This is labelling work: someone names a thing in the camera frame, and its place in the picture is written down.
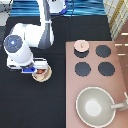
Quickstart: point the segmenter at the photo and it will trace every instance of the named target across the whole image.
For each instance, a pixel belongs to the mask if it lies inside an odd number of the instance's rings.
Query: blue floor
[[[67,1],[68,10],[64,14],[72,14],[72,2]],[[103,0],[74,0],[74,11],[72,16],[80,15],[106,15]],[[11,16],[39,16],[38,4],[36,0],[14,0]]]

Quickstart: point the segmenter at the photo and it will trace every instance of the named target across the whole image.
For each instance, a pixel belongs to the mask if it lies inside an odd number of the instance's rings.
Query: black burner
[[[89,50],[85,51],[85,52],[78,52],[76,49],[74,49],[74,54],[79,57],[79,58],[84,58],[88,55]]]
[[[111,49],[106,45],[99,45],[96,48],[96,54],[100,57],[108,57],[111,55]]]
[[[79,76],[87,76],[91,71],[89,64],[86,62],[79,62],[75,66],[75,72]]]
[[[114,66],[109,62],[100,63],[98,70],[103,76],[112,76],[115,72]]]

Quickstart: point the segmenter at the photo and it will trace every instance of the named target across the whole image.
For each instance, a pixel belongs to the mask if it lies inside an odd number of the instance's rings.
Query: cable
[[[72,1],[72,14],[70,15],[70,17],[67,17],[67,16],[64,16],[63,14],[60,14],[59,16],[53,17],[51,20],[54,20],[54,19],[59,18],[59,17],[65,17],[65,18],[67,18],[67,19],[71,18],[72,15],[73,15],[73,13],[74,13],[74,0],[71,0],[71,1]]]
[[[10,0],[10,2],[9,2],[9,7],[8,7],[8,9],[7,9],[7,8],[5,7],[5,4],[3,4],[3,2],[0,1],[0,3],[4,6],[4,9],[5,9],[5,10],[1,11],[0,13],[2,13],[2,12],[7,12],[8,15],[10,16],[9,11],[11,10],[11,9],[10,9],[11,2],[12,2],[12,0]]]

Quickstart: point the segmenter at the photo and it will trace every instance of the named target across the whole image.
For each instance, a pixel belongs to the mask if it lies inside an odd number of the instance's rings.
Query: white bowl
[[[82,90],[76,100],[76,110],[81,120],[93,128],[108,126],[114,119],[116,109],[111,109],[113,98],[99,87]]]

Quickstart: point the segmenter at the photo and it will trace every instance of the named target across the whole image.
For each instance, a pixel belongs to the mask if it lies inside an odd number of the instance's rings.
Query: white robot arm
[[[40,11],[41,26],[33,24],[16,24],[4,40],[4,49],[8,54],[7,66],[22,73],[36,73],[38,69],[47,69],[44,58],[34,58],[29,47],[47,49],[54,41],[47,0],[37,0]]]

